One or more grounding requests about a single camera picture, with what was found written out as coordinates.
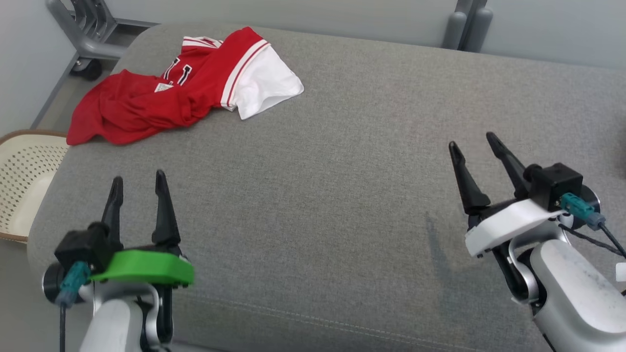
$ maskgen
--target black cable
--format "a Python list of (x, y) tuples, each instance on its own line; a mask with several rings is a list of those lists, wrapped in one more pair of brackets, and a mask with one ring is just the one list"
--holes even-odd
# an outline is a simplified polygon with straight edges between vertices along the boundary
[(622, 245), (618, 242), (618, 240), (615, 238), (615, 236), (613, 236), (613, 234), (607, 229), (607, 227), (604, 225), (603, 222), (598, 224), (599, 228), (604, 231), (604, 234), (607, 235), (608, 239), (611, 240), (611, 242), (613, 242), (613, 244), (615, 245), (615, 247), (617, 248), (618, 251), (620, 251), (620, 254), (626, 258), (626, 251), (624, 250), (624, 247), (622, 247)]
[(65, 352), (65, 304), (61, 304), (61, 321), (59, 326), (59, 352)]
[(622, 255), (622, 253), (620, 251), (618, 251), (617, 249), (613, 248), (612, 246), (610, 246), (610, 245), (608, 245), (608, 244), (606, 244), (606, 243), (604, 243), (602, 241), (598, 241), (596, 239), (592, 239), (589, 236), (585, 236), (585, 235), (581, 234), (580, 232), (572, 230), (572, 229), (570, 229), (569, 227), (567, 227), (567, 226), (565, 226), (563, 224), (559, 224), (558, 226), (560, 228), (562, 228), (563, 230), (571, 233), (572, 235), (578, 237), (579, 239), (587, 240), (587, 241), (591, 242), (592, 244), (595, 244), (598, 247), (604, 248), (604, 249), (606, 249), (606, 250), (608, 250), (608, 251), (610, 251), (610, 252), (612, 252), (612, 253), (614, 253), (614, 254), (616, 254), (618, 256)]

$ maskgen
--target teal connector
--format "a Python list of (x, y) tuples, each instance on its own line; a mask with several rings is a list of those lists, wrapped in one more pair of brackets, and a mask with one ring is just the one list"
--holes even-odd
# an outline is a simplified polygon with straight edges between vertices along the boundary
[(591, 205), (573, 193), (566, 193), (561, 196), (561, 209), (581, 220), (586, 220), (589, 215), (595, 212)]
[(606, 221), (604, 215), (596, 213), (591, 205), (572, 193), (566, 193), (561, 196), (561, 209), (585, 221), (587, 226), (594, 231), (598, 231), (600, 224)]
[(67, 308), (72, 307), (76, 302), (78, 290), (80, 287), (87, 283), (91, 276), (91, 270), (89, 265), (85, 262), (76, 262), (69, 269), (67, 275), (61, 283), (61, 292), (54, 300), (54, 303), (58, 306), (65, 306)]

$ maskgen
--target chair wheel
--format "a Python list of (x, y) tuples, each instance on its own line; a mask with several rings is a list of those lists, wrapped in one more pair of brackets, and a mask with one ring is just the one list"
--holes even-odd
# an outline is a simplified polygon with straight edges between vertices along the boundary
[(92, 59), (87, 64), (87, 67), (80, 71), (72, 70), (70, 74), (73, 76), (79, 76), (87, 81), (95, 81), (102, 75), (102, 64), (100, 60)]

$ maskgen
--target couch cushion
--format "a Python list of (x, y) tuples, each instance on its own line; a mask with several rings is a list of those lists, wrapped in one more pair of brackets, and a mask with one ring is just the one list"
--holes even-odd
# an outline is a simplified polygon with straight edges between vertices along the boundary
[[(183, 36), (237, 28), (151, 28), (115, 70), (159, 75)], [(447, 145), (458, 142), (494, 202), (513, 188), (487, 131), (526, 164), (569, 165), (624, 240), (626, 74), (255, 30), (305, 92), (245, 122), (212, 111), (129, 146), (71, 147), (30, 234), (36, 275), (68, 230), (100, 218), (116, 175), (122, 241), (148, 243), (162, 168), (197, 273), (175, 293), (176, 339), (229, 351), (547, 351), (495, 260), (464, 247)], [(616, 257), (572, 242), (613, 278)]]

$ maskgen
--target gray wall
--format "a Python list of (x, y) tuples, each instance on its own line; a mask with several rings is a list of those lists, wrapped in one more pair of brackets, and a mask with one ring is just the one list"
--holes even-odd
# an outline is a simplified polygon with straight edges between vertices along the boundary
[(106, 0), (116, 18), (222, 21), (440, 46), (456, 0)]
[[(117, 18), (226, 21), (441, 46), (456, 0), (106, 0)], [(626, 68), (624, 0), (488, 0), (483, 53)]]
[(5, 4), (0, 13), (0, 136), (30, 128), (76, 53), (43, 0)]
[(624, 0), (488, 0), (482, 53), (626, 69)]

